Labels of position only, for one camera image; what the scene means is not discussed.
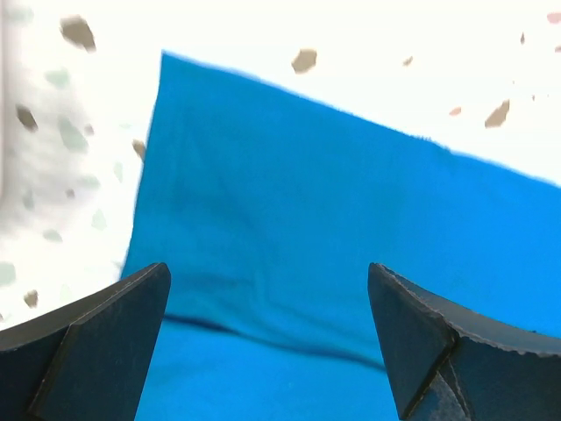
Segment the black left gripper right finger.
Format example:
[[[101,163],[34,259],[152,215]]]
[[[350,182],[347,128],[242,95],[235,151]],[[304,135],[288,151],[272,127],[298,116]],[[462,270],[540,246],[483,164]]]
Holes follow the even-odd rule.
[[[368,295],[401,420],[560,419],[560,341],[371,264]]]

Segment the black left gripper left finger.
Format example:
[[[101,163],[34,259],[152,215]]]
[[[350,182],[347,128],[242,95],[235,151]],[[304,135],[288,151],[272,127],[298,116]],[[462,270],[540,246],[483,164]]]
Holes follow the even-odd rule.
[[[1,419],[128,421],[136,416],[171,275],[152,264],[1,332]]]

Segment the blue t shirt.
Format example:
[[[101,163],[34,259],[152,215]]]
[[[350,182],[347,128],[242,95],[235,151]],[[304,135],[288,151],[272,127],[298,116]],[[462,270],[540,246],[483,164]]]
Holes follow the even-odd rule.
[[[140,420],[396,420],[371,264],[560,341],[560,191],[163,54],[129,275],[171,289]]]

